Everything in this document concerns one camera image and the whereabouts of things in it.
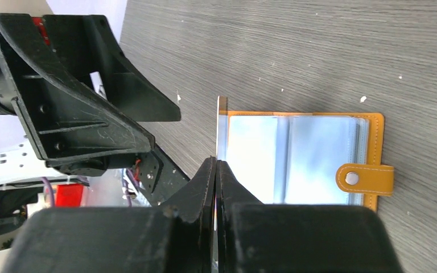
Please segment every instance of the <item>wallet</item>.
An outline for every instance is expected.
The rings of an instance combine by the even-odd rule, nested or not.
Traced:
[[[378,196],[393,193],[394,168],[381,165],[379,113],[219,111],[218,122],[218,159],[266,204],[376,211]]]

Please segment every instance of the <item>silver button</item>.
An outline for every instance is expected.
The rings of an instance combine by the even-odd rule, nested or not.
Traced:
[[[359,182],[359,175],[355,172],[348,172],[346,174],[346,183],[349,185],[356,185]]]

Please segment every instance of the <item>gray wood surface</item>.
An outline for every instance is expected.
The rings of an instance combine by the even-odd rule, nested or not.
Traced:
[[[129,0],[121,46],[180,96],[181,122],[145,126],[189,175],[215,153],[218,95],[232,110],[383,113],[397,169],[379,214],[405,271],[437,272],[437,1]]]

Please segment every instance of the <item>red wire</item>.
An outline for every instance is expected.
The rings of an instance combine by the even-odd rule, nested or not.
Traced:
[[[140,159],[137,159],[137,161],[135,162],[135,172],[133,174],[133,178],[135,178],[136,181],[140,181],[138,178],[138,174],[140,173],[140,167],[138,166],[138,164],[141,162]]]

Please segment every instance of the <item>leather strap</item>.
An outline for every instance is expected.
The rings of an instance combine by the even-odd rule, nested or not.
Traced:
[[[394,167],[344,164],[336,172],[336,183],[344,192],[391,196],[393,195]]]

